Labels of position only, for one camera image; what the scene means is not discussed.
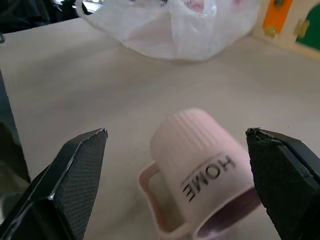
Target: white table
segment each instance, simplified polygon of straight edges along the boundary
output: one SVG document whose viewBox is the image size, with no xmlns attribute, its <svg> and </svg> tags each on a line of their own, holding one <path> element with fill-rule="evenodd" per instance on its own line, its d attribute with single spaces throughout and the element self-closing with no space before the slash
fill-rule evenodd
<svg viewBox="0 0 320 240">
<path fill-rule="evenodd" d="M 243 146 L 262 127 L 320 155 L 319 64 L 251 37 L 207 62 L 159 61 L 75 19 L 7 34 L 0 68 L 32 178 L 67 140 L 108 129 L 86 240 L 156 239 L 136 178 L 157 125 L 178 110 L 207 110 Z M 262 207 L 234 229 L 242 239 L 279 239 Z"/>
</svg>

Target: pink mug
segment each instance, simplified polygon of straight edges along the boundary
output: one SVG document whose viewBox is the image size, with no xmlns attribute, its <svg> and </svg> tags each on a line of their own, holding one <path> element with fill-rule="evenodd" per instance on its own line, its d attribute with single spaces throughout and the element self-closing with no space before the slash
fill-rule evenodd
<svg viewBox="0 0 320 240">
<path fill-rule="evenodd" d="M 162 122 L 152 137 L 155 162 L 139 175 L 157 231 L 168 240 L 212 240 L 224 235 L 261 203 L 254 188 L 249 154 L 208 113 L 188 109 Z M 149 179 L 161 172 L 183 216 L 165 228 Z"/>
</svg>

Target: plastic bag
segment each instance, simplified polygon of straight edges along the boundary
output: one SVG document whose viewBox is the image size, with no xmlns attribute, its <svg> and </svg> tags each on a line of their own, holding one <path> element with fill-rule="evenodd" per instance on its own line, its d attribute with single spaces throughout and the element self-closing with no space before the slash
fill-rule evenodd
<svg viewBox="0 0 320 240">
<path fill-rule="evenodd" d="M 209 59 L 248 34 L 259 9 L 257 0 L 106 0 L 87 16 L 81 4 L 76 0 L 77 13 L 93 28 L 167 60 Z"/>
</svg>

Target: colorful toy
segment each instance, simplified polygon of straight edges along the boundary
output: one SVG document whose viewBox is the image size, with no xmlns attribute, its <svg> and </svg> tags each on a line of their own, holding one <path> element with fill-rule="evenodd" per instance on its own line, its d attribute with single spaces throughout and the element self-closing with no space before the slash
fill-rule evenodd
<svg viewBox="0 0 320 240">
<path fill-rule="evenodd" d="M 261 0 L 253 35 L 320 61 L 320 0 Z"/>
</svg>

